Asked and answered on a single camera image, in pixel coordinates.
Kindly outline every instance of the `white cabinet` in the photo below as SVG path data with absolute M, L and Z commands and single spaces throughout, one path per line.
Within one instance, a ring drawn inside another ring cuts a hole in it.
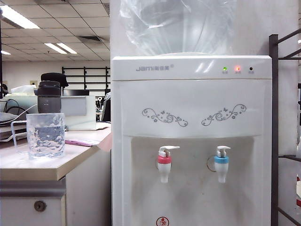
M 58 181 L 2 181 L 0 225 L 111 225 L 110 159 L 110 152 L 98 150 Z M 44 211 L 35 209 L 37 201 L 46 204 Z

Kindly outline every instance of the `water dispenser tap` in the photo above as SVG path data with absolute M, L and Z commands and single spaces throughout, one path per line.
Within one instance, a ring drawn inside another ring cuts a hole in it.
M 229 168 L 229 157 L 226 150 L 231 149 L 227 146 L 217 146 L 216 156 L 214 157 L 215 170 L 218 173 L 218 182 L 226 183 L 226 176 Z
M 168 182 L 168 175 L 171 169 L 172 158 L 170 150 L 179 149 L 179 146 L 162 146 L 158 153 L 158 170 L 160 173 L 160 180 L 163 184 Z

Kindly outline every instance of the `fluorescent light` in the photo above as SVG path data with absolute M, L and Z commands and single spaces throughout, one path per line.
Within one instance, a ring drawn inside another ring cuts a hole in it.
M 51 43 L 44 43 L 45 45 L 47 45 L 48 47 L 54 49 L 56 52 L 59 52 L 61 54 L 67 54 L 64 50 L 60 49 L 59 47 L 55 46 L 54 44 Z
M 3 51 L 3 50 L 1 50 L 1 53 L 2 53 L 2 54 L 5 54 L 5 55 L 11 55 L 10 53 L 8 53 L 8 52 L 6 52 L 6 51 Z
M 31 22 L 29 19 L 25 18 L 18 12 L 14 11 L 11 7 L 1 6 L 0 8 L 3 11 L 2 15 L 7 19 L 11 20 L 12 22 L 14 22 L 15 24 L 20 25 L 21 27 L 26 29 L 32 29 L 32 28 L 39 29 L 37 25 L 35 25 L 33 22 Z
M 77 54 L 73 49 L 69 46 L 66 46 L 64 43 L 57 43 L 58 46 L 62 47 L 63 49 L 67 50 L 69 53 Z

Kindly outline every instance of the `red indicator light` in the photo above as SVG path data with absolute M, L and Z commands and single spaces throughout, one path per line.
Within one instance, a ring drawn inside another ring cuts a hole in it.
M 240 72 L 240 66 L 236 66 L 236 67 L 235 67 L 235 71 L 236 71 L 236 72 Z

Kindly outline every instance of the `brand logo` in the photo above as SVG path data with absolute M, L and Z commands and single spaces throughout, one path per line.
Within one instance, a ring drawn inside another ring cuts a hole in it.
M 162 66 L 143 66 L 136 69 L 137 72 L 145 72 L 145 71 L 169 71 L 170 68 L 173 68 L 174 65 L 162 65 Z
M 159 217 L 156 220 L 156 226 L 169 226 L 169 220 L 167 217 Z

